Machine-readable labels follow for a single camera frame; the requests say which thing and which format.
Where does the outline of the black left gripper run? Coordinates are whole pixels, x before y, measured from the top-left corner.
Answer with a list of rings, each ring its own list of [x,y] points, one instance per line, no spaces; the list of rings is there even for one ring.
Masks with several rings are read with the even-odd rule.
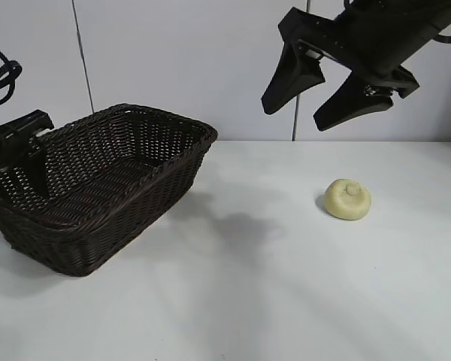
[[[33,190],[49,197],[46,154],[38,133],[54,129],[50,116],[41,110],[0,126],[0,171],[21,165]]]

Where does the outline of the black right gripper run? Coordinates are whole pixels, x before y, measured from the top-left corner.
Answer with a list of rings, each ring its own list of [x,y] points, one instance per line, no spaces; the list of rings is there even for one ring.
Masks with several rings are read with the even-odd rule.
[[[333,20],[291,8],[278,29],[284,45],[261,97],[275,114],[305,90],[325,82],[326,56],[351,74],[316,111],[325,131],[393,106],[392,91],[406,98],[419,84],[403,63],[451,24],[451,1],[345,1]]]

